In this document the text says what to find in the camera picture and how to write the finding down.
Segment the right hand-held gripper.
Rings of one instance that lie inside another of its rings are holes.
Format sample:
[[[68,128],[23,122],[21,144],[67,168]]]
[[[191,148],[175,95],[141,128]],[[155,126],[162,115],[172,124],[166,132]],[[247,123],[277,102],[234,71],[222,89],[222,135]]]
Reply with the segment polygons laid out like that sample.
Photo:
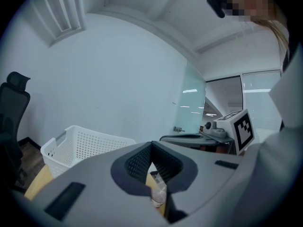
[[[186,148],[217,147],[220,143],[229,145],[234,142],[235,154],[239,155],[254,140],[254,131],[247,109],[207,122],[203,133],[213,138],[206,135],[167,135],[162,136],[160,141]]]

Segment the frosted glass door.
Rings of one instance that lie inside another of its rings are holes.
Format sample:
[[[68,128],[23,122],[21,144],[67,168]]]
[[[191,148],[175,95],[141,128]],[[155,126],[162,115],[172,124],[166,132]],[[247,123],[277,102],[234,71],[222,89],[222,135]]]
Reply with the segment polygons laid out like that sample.
[[[177,134],[199,133],[205,106],[205,88],[206,82],[204,78],[198,70],[188,62],[175,121],[175,126],[181,127],[185,132],[177,132]]]

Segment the bottle with red cap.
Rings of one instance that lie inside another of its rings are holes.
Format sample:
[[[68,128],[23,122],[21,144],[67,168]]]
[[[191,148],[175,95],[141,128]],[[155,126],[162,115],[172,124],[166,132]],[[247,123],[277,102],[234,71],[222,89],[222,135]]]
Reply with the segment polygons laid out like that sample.
[[[157,171],[147,175],[146,185],[151,189],[151,201],[154,207],[163,206],[167,199],[167,185]]]

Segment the black mesh office chair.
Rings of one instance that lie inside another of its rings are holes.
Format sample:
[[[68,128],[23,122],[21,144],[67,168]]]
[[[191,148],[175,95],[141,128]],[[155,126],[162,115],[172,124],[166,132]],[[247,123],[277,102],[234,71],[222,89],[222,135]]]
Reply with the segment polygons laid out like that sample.
[[[22,168],[23,153],[17,140],[18,128],[30,101],[26,85],[30,78],[11,72],[0,85],[0,176],[13,190],[15,183],[24,185],[21,177],[27,176]]]

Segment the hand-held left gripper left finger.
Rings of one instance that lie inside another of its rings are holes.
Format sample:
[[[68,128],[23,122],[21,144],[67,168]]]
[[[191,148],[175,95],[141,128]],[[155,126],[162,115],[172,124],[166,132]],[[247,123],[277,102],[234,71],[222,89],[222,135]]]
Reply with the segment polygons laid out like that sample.
[[[62,220],[68,227],[166,227],[168,221],[152,205],[151,189],[126,172],[120,157],[130,157],[148,143],[127,146],[80,161],[53,179],[33,199],[46,213],[53,201],[71,184],[84,189]]]

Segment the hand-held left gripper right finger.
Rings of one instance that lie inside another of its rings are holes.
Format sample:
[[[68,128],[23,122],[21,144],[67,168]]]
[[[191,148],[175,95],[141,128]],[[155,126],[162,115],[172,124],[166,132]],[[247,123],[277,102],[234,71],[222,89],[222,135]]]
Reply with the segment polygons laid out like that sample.
[[[165,214],[156,223],[230,223],[239,200],[232,177],[241,157],[153,141],[151,157],[167,186]]]

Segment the white plastic basket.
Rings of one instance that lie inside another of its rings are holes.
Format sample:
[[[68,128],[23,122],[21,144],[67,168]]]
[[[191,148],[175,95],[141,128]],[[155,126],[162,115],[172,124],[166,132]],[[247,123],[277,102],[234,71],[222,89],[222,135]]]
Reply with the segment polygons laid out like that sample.
[[[135,143],[133,139],[108,135],[73,125],[65,129],[57,138],[51,138],[46,142],[40,152],[53,178],[56,178],[84,159]]]

